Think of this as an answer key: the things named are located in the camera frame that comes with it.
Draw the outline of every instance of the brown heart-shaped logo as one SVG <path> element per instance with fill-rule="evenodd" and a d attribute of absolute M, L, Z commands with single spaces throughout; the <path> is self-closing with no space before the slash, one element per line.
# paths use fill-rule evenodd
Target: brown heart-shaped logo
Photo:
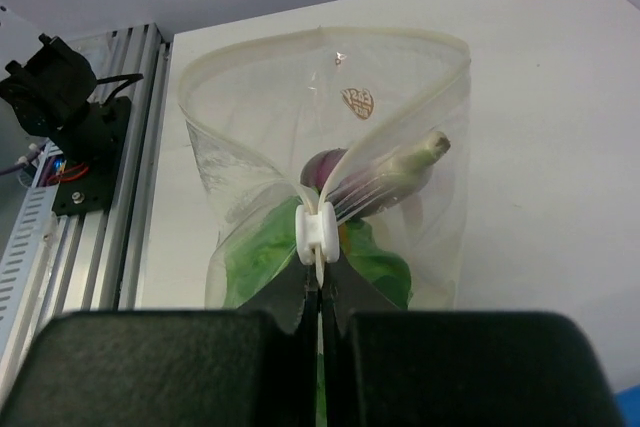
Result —
<path fill-rule="evenodd" d="M 368 89 L 344 89 L 342 100 L 359 119 L 367 120 L 373 113 L 373 96 Z"/>

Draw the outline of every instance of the black mechanical device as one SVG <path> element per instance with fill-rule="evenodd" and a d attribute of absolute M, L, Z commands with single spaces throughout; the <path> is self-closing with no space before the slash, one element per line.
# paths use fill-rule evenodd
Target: black mechanical device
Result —
<path fill-rule="evenodd" d="M 96 79 L 89 62 L 60 38 L 39 37 L 42 48 L 22 66 L 6 66 L 0 97 L 12 107 L 24 130 L 48 137 L 64 154 L 66 170 L 53 211 L 74 215 L 109 207 L 120 164 L 131 101 L 116 94 L 141 74 Z M 102 103 L 87 99 L 99 84 L 124 82 Z"/>
<path fill-rule="evenodd" d="M 319 380 L 326 407 L 316 404 Z M 319 410 L 326 417 L 318 420 Z M 343 255 L 326 266 L 322 288 L 295 256 L 237 310 L 53 320 L 27 355 L 0 426 L 324 419 L 362 427 L 624 425 L 591 347 L 569 320 L 401 312 Z"/>

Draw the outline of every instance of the purple eggplant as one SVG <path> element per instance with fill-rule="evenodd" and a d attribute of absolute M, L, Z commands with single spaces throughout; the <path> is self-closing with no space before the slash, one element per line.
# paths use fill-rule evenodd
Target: purple eggplant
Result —
<path fill-rule="evenodd" d="M 450 147 L 445 134 L 430 132 L 424 140 L 399 147 L 347 176 L 327 200 L 333 204 L 338 220 L 375 215 L 421 190 L 431 177 L 432 166 Z M 321 190 L 344 154 L 343 149 L 317 154 L 305 165 L 300 182 Z"/>

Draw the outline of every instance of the metal frame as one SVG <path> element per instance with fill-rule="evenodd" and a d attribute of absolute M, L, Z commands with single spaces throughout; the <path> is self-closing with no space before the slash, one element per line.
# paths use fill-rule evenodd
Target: metal frame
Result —
<path fill-rule="evenodd" d="M 32 187 L 27 192 L 0 261 L 0 400 L 31 338 L 52 317 L 133 303 L 125 299 L 133 298 L 138 285 L 137 263 L 150 215 L 147 201 L 155 184 L 156 136 L 161 129 L 169 46 L 161 44 L 155 25 L 111 35 L 109 68 L 104 75 L 144 74 L 143 82 L 122 93 L 131 98 L 133 110 L 113 203 L 109 211 L 56 218 L 51 206 L 57 187 Z M 109 90 L 99 86 L 95 99 L 104 100 Z M 57 148 L 49 146 L 45 157 L 56 153 Z M 34 186 L 40 174 L 38 171 Z"/>

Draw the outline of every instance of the black cable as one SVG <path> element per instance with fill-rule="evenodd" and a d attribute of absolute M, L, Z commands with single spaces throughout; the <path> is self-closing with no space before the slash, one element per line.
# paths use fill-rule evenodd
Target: black cable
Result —
<path fill-rule="evenodd" d="M 109 96 L 104 101 L 104 104 L 109 104 L 119 92 L 126 89 L 130 85 L 135 84 L 136 82 L 142 80 L 144 76 L 142 74 L 125 74 L 125 75 L 114 75 L 113 77 L 106 77 L 104 79 L 98 80 L 98 84 L 106 84 L 110 82 L 119 82 L 124 80 L 125 82 L 120 84 L 118 87 L 113 89 L 113 91 L 109 94 Z"/>

